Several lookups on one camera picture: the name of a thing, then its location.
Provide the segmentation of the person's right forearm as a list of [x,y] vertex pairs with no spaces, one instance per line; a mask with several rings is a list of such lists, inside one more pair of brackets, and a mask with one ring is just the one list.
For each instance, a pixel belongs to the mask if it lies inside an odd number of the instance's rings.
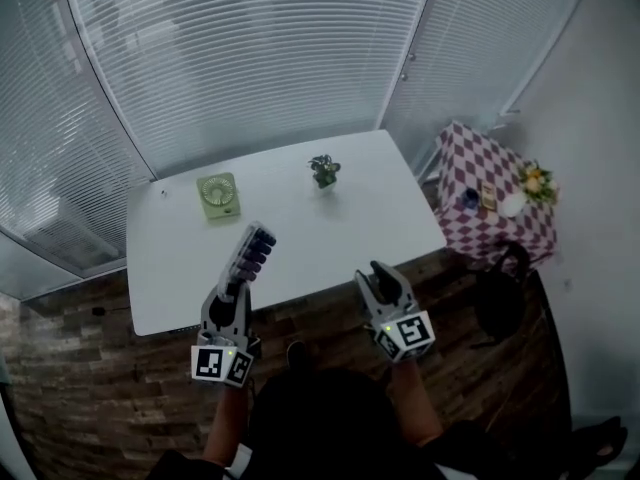
[[405,439],[423,447],[443,433],[415,359],[391,367],[392,399]]

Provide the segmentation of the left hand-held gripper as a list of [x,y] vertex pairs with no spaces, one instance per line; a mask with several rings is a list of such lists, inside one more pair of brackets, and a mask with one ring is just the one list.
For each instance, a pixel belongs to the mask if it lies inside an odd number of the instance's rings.
[[[229,338],[209,329],[229,327],[235,320],[236,335]],[[261,339],[250,331],[251,291],[245,281],[238,284],[235,299],[223,300],[214,287],[201,308],[201,328],[191,347],[191,378],[205,383],[243,387],[253,362],[261,354]]]

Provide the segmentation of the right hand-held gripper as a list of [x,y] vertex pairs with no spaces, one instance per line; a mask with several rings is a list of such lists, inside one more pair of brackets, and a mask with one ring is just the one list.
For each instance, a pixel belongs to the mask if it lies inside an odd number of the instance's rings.
[[435,343],[428,312],[416,304],[413,288],[396,268],[374,260],[371,277],[356,270],[354,282],[371,320],[374,343],[394,364],[424,355]]

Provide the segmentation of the checkered cloth side table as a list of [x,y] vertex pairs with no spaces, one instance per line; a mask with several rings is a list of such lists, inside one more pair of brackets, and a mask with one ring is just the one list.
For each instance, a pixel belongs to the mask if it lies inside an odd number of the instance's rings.
[[[438,223],[450,249],[478,262],[492,263],[499,256],[498,243],[515,241],[538,266],[551,257],[557,245],[554,209],[549,204],[527,201],[515,218],[501,215],[500,205],[507,194],[521,190],[518,169],[525,161],[496,140],[453,121],[436,139],[439,153]],[[471,187],[480,195],[482,181],[496,187],[496,212],[465,208],[461,195]]]

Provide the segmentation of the small potted plant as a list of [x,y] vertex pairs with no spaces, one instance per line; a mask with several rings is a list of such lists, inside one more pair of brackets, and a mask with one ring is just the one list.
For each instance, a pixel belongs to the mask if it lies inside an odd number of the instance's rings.
[[337,174],[341,170],[341,164],[335,162],[328,154],[315,156],[308,161],[308,166],[313,172],[312,178],[315,191],[319,195],[331,193],[337,183]]

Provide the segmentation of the yellow flower bouquet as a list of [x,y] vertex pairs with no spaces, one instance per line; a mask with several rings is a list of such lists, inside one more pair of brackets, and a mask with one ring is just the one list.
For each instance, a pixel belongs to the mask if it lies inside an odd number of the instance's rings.
[[525,162],[518,169],[519,186],[530,203],[555,205],[559,186],[553,173],[543,169],[537,161]]

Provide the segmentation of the person's left forearm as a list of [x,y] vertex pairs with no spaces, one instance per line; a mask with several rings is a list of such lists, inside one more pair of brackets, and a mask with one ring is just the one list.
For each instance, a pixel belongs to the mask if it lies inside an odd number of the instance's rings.
[[248,387],[224,386],[203,451],[204,460],[221,467],[232,465],[247,428],[248,414]]

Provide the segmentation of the white dish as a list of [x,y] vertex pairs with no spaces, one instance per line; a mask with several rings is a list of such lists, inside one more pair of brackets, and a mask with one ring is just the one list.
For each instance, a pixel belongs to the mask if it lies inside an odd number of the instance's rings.
[[527,197],[523,192],[507,194],[500,205],[501,215],[506,218],[515,218],[527,204]]

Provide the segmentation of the person's black shoe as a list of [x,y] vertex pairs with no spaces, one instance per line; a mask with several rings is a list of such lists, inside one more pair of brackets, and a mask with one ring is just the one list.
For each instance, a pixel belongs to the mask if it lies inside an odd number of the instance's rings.
[[286,359],[290,370],[304,370],[308,363],[306,345],[301,341],[292,342],[287,348]]

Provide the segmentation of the person's dark clothing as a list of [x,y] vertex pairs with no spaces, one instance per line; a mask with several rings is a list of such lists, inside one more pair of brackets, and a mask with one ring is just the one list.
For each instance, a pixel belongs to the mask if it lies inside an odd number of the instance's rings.
[[[255,400],[240,444],[251,450],[241,480],[515,480],[507,452],[462,421],[423,447],[402,434],[392,399],[347,369],[287,370]],[[223,480],[229,467],[165,452],[145,480]]]

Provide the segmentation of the green desk fan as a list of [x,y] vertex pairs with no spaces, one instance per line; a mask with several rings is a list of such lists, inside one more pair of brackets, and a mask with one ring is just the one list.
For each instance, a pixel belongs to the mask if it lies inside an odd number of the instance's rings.
[[209,222],[241,215],[240,198],[232,173],[198,178],[196,186],[204,215]]

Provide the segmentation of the black chair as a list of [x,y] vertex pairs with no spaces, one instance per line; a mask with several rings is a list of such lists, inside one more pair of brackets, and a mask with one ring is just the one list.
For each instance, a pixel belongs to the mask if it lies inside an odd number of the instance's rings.
[[513,336],[523,321],[526,303],[524,283],[531,265],[527,250],[517,242],[502,241],[506,250],[486,271],[475,271],[475,315],[489,341],[470,346],[494,347]]

